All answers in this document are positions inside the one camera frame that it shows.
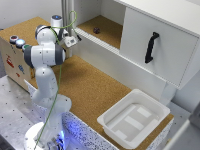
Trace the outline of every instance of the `white tabletop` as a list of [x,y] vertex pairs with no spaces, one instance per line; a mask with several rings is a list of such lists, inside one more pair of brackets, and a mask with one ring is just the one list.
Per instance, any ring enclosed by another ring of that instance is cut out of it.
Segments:
[[200,6],[186,0],[114,0],[200,37]]

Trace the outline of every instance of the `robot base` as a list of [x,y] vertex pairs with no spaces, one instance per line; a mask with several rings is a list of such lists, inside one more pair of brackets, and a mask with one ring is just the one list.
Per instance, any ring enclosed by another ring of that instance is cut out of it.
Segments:
[[[43,122],[37,123],[26,132],[24,137],[24,150],[34,150],[36,145],[36,141],[34,138],[36,137],[40,129],[43,127],[43,125],[44,125]],[[64,142],[65,146],[69,144],[69,140],[67,141],[65,140]],[[40,143],[38,143],[38,146],[36,147],[35,150],[49,150],[49,147],[42,146]]]

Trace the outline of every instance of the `white plastic bin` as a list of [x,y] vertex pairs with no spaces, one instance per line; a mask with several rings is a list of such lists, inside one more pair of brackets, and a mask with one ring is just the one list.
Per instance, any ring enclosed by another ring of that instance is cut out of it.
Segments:
[[122,147],[135,149],[169,113],[169,108],[135,89],[97,120]]

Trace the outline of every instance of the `black handle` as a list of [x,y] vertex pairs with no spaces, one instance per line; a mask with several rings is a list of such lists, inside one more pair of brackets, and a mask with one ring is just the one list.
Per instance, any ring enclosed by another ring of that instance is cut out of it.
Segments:
[[151,62],[153,60],[153,57],[151,57],[151,53],[153,50],[153,45],[154,45],[154,40],[157,39],[159,37],[159,34],[156,32],[153,32],[153,36],[151,37],[150,41],[149,41],[149,45],[147,48],[147,53],[145,56],[145,63],[148,64],[149,62]]

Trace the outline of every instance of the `cork surface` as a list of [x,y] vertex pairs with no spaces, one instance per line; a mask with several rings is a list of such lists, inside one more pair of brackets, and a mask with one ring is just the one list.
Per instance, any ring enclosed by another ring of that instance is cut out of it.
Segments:
[[[99,34],[95,34],[93,32],[95,27],[100,29]],[[83,24],[78,25],[78,28],[120,49],[123,29],[122,25],[117,24],[103,16],[98,16]]]
[[17,35],[20,39],[24,39],[26,44],[37,45],[38,43],[35,39],[35,29],[41,24],[49,25],[49,23],[42,18],[35,17],[20,24],[1,30],[0,36],[7,42],[10,42],[10,36]]
[[[53,67],[57,80],[59,69],[59,66]],[[29,82],[37,87],[35,79]],[[120,150],[123,150],[123,148],[104,133],[102,126],[97,122],[97,118],[129,92],[131,92],[131,89],[78,56],[67,59],[62,65],[59,93],[71,98],[72,109],[70,111]],[[172,119],[172,115],[167,116],[137,150],[146,149]]]

